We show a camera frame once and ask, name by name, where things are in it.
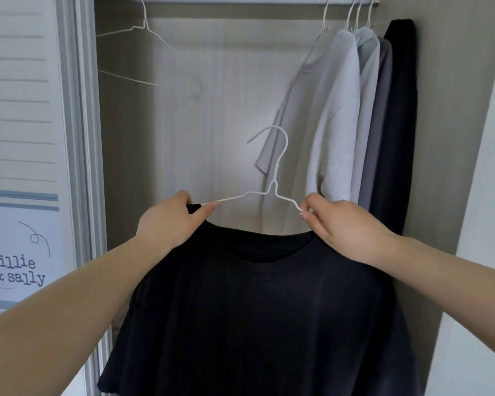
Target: white shirt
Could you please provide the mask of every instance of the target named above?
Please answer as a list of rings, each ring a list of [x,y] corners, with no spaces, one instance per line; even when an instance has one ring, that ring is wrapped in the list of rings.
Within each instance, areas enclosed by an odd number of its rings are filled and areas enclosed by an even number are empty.
[[[359,85],[361,88],[361,104],[357,121],[356,147],[354,150],[354,168],[352,170],[352,184],[350,200],[357,203],[363,176],[363,165],[369,140],[370,120],[376,97],[376,85],[380,70],[380,42],[371,29],[363,27],[354,32],[357,41],[359,58]]]
[[[332,200],[350,200],[359,116],[359,58],[356,38],[339,31],[326,51],[302,66],[277,114],[275,125],[289,137],[277,181],[279,194],[300,203],[318,192]],[[273,176],[284,135],[273,130],[257,160]],[[297,209],[273,194],[264,197],[262,229],[270,234],[305,232]]]

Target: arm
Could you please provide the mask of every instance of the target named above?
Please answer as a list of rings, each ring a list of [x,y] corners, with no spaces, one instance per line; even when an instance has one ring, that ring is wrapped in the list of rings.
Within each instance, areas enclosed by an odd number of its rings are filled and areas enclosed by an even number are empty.
[[[0,314],[0,395],[60,395],[145,274],[218,203],[189,215],[181,191],[152,207],[128,242]]]
[[[301,218],[337,252],[412,286],[495,352],[494,269],[395,235],[354,203],[311,194],[301,208]]]

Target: black t-shirt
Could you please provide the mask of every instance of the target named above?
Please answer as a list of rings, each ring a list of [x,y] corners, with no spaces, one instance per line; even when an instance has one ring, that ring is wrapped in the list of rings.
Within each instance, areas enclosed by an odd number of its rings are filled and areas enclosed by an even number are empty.
[[[99,389],[421,394],[391,278],[313,232],[270,236],[208,222],[134,291]]]

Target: hanging clothes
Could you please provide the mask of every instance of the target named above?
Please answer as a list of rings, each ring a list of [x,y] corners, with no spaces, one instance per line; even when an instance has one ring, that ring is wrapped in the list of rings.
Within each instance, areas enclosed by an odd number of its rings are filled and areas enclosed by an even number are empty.
[[[313,232],[276,237],[208,222],[134,291],[99,388],[122,396],[421,394],[389,276]]]
[[[361,104],[359,106],[359,119],[357,121],[350,201],[357,203],[361,188],[365,153],[369,140],[370,119],[372,118],[374,99],[376,97],[376,86],[380,69],[380,42],[376,33],[368,27],[356,30],[354,36],[357,41],[357,54],[359,57]]]
[[[391,231],[402,234],[411,192],[416,131],[416,27],[393,20],[385,33],[392,45],[392,82],[370,212]]]
[[[277,177],[280,194],[301,200],[318,192],[329,200],[350,200],[359,104],[356,38],[339,31],[324,54],[301,66],[277,114],[275,125],[289,137]],[[273,172],[283,148],[284,135],[274,130],[257,167]],[[269,234],[309,229],[293,206],[274,195],[264,197],[262,226]]]
[[[358,204],[367,211],[370,209],[370,198],[372,197],[374,177],[376,176],[376,166],[383,133],[383,122],[385,120],[387,102],[389,101],[392,79],[392,46],[388,40],[385,40],[382,37],[378,37],[378,40],[380,41],[380,68],[358,200]]]

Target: hand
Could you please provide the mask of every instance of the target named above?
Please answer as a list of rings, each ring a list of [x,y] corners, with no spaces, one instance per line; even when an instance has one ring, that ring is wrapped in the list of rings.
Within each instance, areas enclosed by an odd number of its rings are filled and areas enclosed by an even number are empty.
[[[189,214],[187,204],[192,204],[191,196],[181,190],[173,198],[149,208],[139,219],[136,238],[150,245],[152,250],[168,247],[170,251],[189,239],[198,226],[220,206],[219,202],[207,203]]]
[[[299,216],[336,252],[376,268],[381,268],[402,239],[352,202],[330,203],[319,194],[311,193],[301,208],[304,211]]]

